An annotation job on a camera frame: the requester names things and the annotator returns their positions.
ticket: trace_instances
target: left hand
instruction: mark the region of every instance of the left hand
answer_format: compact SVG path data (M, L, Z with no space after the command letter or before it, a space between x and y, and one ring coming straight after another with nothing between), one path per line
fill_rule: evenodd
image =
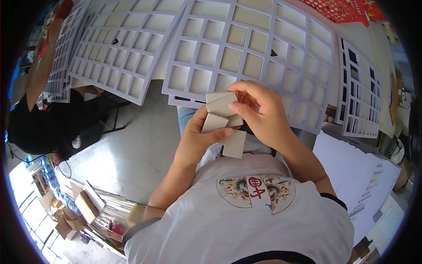
M207 108L203 106L189 119L174 157L174 162L177 164L181 166L198 164L209 146L223 142L233 134L232 128L219 128L210 133L201 134L207 115Z

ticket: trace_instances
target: forearm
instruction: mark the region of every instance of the forearm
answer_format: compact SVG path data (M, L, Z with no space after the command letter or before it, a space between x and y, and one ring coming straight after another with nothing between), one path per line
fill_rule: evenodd
M325 176L325 170L316 156L289 129L283 131L275 148L283 156L295 179L316 182Z
M43 57L37 58L31 65L28 73L28 81L26 83L26 94L28 110L31 112L38 96L44 90L45 85L50 77L51 68L53 67L54 55L56 54L56 39L50 38L50 44L47 52Z
M152 193L148 205L166 210L190 188L195 176L195 169L196 164L184 166L173 161L164 180Z

